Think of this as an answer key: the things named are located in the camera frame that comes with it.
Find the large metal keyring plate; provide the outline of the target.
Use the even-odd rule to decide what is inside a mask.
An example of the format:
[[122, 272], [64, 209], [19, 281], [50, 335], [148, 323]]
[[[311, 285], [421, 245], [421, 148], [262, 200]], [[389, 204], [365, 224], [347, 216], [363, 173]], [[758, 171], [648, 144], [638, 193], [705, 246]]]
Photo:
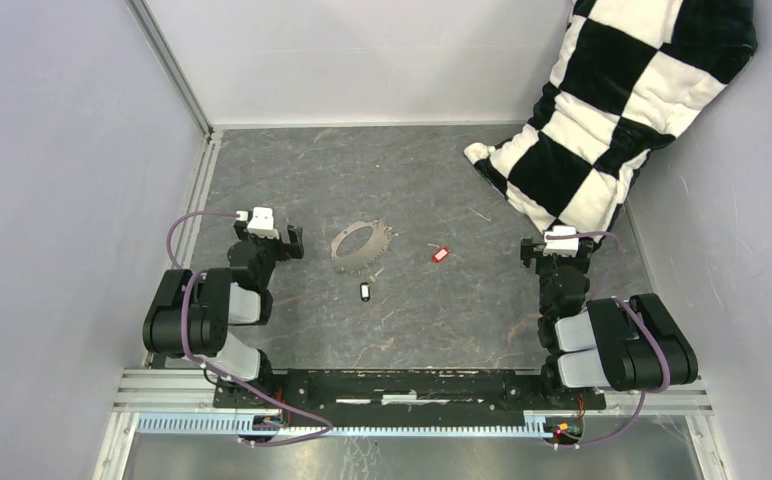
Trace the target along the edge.
[[[340, 254], [341, 244], [355, 232], [364, 229], [371, 230], [367, 241], [352, 252]], [[351, 223], [330, 243], [330, 256], [334, 270], [338, 274], [360, 275], [388, 250], [391, 240], [392, 228], [380, 220]]]

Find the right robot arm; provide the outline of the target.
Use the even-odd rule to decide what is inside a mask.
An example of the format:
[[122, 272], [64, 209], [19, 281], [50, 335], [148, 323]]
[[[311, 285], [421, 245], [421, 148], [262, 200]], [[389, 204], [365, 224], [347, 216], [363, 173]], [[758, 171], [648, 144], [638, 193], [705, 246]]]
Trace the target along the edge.
[[539, 280], [537, 335], [549, 353], [542, 400], [564, 408], [580, 390], [662, 391], [696, 381], [697, 355], [658, 295], [596, 297], [593, 251], [591, 239], [571, 234], [521, 242], [520, 259]]

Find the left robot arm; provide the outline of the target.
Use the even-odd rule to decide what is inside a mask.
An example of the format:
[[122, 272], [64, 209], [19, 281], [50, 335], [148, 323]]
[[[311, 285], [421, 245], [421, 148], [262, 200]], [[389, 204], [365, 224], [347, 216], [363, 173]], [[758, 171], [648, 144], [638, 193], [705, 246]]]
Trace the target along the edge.
[[279, 262], [304, 257], [303, 229], [287, 227], [288, 239], [273, 233], [261, 237], [245, 221], [234, 223], [238, 241], [227, 251], [227, 267], [210, 268], [186, 292], [193, 272], [165, 271], [142, 327], [147, 351], [168, 358], [183, 358], [181, 313], [187, 308], [186, 333], [198, 364], [220, 368], [227, 380], [240, 378], [237, 392], [252, 407], [268, 405], [276, 394], [270, 363], [261, 350], [245, 345], [233, 326], [268, 322], [273, 296], [269, 282]]

